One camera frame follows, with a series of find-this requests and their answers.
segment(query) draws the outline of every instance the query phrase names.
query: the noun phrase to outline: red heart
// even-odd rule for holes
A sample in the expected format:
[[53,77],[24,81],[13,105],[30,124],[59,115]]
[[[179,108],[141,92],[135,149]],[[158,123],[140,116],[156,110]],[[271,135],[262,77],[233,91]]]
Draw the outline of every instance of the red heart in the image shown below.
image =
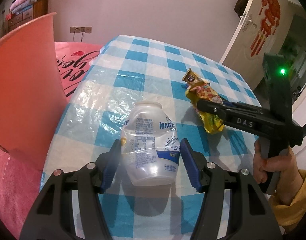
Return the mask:
[[72,53],[71,56],[82,56],[83,54],[84,54],[84,52],[80,50],[80,51],[77,51],[75,53]]

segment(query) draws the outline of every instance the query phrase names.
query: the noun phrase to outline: hand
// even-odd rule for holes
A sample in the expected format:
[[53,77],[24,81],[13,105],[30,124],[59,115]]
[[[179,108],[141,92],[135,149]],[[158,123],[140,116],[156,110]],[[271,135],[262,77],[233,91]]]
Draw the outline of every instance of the hand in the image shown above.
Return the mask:
[[280,180],[277,183],[276,195],[284,205],[290,205],[301,188],[303,179],[298,172],[295,155],[288,147],[288,155],[275,156],[269,159],[261,157],[261,145],[258,140],[254,143],[253,176],[257,183],[267,180],[267,171],[280,171]]

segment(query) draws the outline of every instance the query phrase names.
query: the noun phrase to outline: crushed plastic bottle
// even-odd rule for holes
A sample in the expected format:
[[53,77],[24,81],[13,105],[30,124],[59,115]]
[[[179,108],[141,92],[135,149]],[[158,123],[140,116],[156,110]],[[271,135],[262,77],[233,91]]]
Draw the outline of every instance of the crushed plastic bottle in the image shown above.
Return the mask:
[[175,181],[180,142],[160,103],[135,104],[122,127],[121,152],[134,186],[167,185]]

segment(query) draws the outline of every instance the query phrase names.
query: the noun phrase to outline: white door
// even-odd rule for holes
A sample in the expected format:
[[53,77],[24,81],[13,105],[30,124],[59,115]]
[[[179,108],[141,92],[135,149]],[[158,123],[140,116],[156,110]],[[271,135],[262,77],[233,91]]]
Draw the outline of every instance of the white door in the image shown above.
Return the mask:
[[292,19],[287,0],[249,0],[220,63],[240,73],[254,90],[264,76],[264,52],[279,52]]

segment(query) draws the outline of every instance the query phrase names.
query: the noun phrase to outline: checkered tablecloth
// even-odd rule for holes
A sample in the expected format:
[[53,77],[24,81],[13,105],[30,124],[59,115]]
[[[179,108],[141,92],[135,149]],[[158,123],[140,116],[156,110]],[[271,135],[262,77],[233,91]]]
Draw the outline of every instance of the checkered tablecloth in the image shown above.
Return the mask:
[[[55,169],[79,170],[107,152],[120,138],[124,121],[137,101],[162,104],[176,124],[179,139],[223,169],[252,172],[255,136],[226,127],[210,135],[185,97],[182,77],[191,68],[210,80],[211,87],[230,101],[259,106],[236,72],[186,49],[145,38],[118,36],[102,49],[75,91],[53,137],[41,187]],[[203,194],[198,194],[180,158],[176,182],[159,187],[134,187],[120,164],[113,184],[99,195],[114,239],[188,239],[197,220]],[[75,225],[83,236],[77,192],[73,192]],[[219,237],[226,234],[229,192],[225,194]]]

